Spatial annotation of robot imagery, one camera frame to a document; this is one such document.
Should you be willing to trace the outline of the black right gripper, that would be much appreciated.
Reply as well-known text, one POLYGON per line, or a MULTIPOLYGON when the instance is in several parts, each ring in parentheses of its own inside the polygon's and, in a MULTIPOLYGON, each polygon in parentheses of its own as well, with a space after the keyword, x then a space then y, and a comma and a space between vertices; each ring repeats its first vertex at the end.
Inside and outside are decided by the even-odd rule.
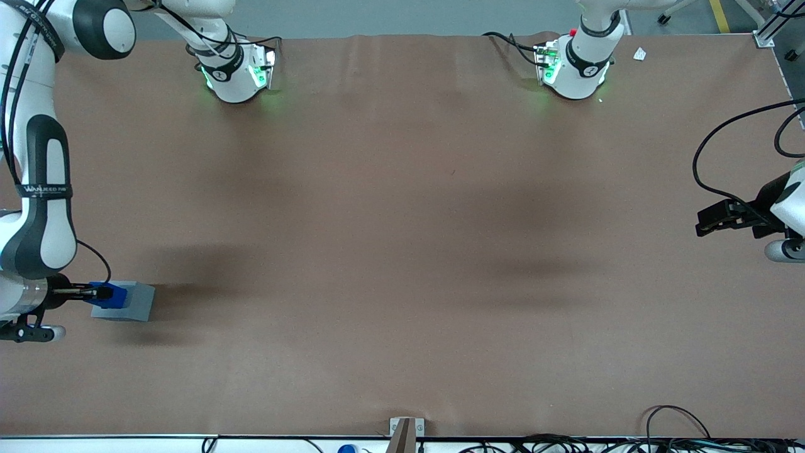
POLYGON ((69 291, 71 300, 81 301, 94 301, 94 300, 109 300, 112 298, 112 293, 99 293, 109 292, 109 286, 106 284, 75 284, 73 286, 69 278, 63 274, 55 274, 46 278, 48 284, 48 291, 43 299, 44 310, 55 310, 63 306, 69 300, 69 291))

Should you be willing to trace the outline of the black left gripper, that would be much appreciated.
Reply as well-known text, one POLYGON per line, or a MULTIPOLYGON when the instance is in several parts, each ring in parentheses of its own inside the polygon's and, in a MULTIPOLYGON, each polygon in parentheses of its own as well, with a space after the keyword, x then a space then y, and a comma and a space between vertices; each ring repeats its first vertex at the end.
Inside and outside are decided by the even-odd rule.
POLYGON ((744 216, 747 209, 744 204, 737 203, 733 199, 723 199, 697 213, 696 235, 704 237, 719 230, 741 230, 751 227, 756 240, 773 234, 785 234, 787 227, 783 221, 772 214, 770 209, 787 186, 788 180, 789 173, 783 173, 773 181, 764 184, 757 192, 756 198, 750 202, 750 206, 765 220, 759 220, 759 223, 754 226, 752 221, 745 223, 744 216))

